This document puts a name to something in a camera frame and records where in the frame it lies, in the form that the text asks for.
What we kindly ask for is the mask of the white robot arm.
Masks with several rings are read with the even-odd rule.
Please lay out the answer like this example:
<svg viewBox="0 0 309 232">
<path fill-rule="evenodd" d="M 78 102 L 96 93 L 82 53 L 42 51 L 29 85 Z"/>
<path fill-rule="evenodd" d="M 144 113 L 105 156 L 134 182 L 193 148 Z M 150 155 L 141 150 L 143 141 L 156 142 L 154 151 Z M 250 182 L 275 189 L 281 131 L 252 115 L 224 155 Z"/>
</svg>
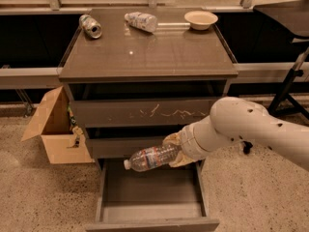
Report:
<svg viewBox="0 0 309 232">
<path fill-rule="evenodd" d="M 250 142 L 309 170 L 309 128 L 277 119 L 262 105 L 240 98 L 216 101 L 207 117 L 168 135 L 163 142 L 180 147 L 170 162 L 172 167 L 203 160 L 222 147 Z"/>
</svg>

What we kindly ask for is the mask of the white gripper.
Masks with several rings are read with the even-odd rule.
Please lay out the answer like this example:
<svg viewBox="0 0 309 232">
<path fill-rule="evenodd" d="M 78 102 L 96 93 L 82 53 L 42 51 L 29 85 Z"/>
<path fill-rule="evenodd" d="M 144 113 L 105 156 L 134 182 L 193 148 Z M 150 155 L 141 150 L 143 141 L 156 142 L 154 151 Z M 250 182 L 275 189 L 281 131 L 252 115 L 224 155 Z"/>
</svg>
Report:
<svg viewBox="0 0 309 232">
<path fill-rule="evenodd" d="M 182 146 L 182 151 L 179 151 L 175 159 L 169 163 L 169 166 L 173 168 L 188 165 L 193 161 L 203 160 L 207 155 L 207 152 L 197 143 L 193 133 L 193 127 L 190 125 L 185 126 L 179 133 L 174 132 L 167 135 L 163 139 L 162 144 L 181 144 Z"/>
</svg>

